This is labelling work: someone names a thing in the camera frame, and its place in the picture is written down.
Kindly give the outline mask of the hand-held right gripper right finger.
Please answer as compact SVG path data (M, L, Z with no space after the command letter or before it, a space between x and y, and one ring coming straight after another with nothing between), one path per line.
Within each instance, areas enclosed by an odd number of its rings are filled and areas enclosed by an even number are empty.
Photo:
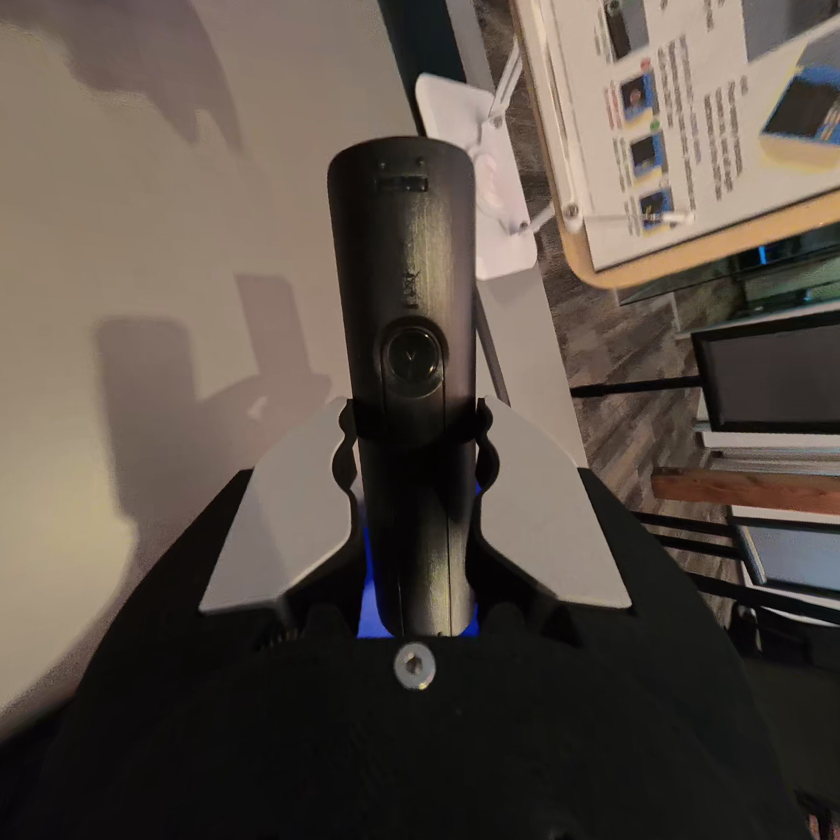
M495 396L479 400L476 421L476 545L560 602L630 608L568 452Z

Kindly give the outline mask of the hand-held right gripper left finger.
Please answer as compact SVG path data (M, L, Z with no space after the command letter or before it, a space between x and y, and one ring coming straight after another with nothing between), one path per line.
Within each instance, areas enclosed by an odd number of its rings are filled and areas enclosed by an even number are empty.
M338 397L256 462L199 611L267 608L303 617L323 595L361 606L361 519L351 400Z

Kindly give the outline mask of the blue plastic bin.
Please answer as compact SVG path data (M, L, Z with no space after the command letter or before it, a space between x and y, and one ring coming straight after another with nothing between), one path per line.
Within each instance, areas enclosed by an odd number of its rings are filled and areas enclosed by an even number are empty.
M474 634L477 597L466 573L473 474L441 487L362 479L367 571L360 634Z

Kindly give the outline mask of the black remote control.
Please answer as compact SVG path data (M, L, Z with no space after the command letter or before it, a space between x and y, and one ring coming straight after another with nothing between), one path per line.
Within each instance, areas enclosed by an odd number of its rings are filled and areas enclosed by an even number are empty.
M359 143L329 208L377 607L395 636L458 636L476 494L476 183L464 150Z

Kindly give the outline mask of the black framed monitor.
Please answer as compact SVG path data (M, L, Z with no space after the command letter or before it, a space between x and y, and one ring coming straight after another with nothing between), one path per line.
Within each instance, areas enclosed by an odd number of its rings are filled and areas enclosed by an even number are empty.
M839 312L691 335L710 429L839 433Z

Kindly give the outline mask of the wooden instruction poster board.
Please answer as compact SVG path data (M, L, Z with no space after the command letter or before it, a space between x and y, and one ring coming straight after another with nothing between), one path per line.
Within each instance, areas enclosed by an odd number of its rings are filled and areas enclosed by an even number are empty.
M838 2L511 2L565 258L635 287L838 223Z

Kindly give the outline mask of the white stand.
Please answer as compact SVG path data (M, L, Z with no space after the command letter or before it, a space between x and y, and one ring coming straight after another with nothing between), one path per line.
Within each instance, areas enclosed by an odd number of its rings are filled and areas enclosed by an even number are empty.
M476 278L492 280L537 263L536 234L552 220L573 234L586 222L616 223L617 215L583 209L572 159L560 131L559 198L527 217L522 180L512 149L507 114L523 71L519 42L512 41L495 94L428 73L416 79L415 97L427 136L458 146L476 175Z

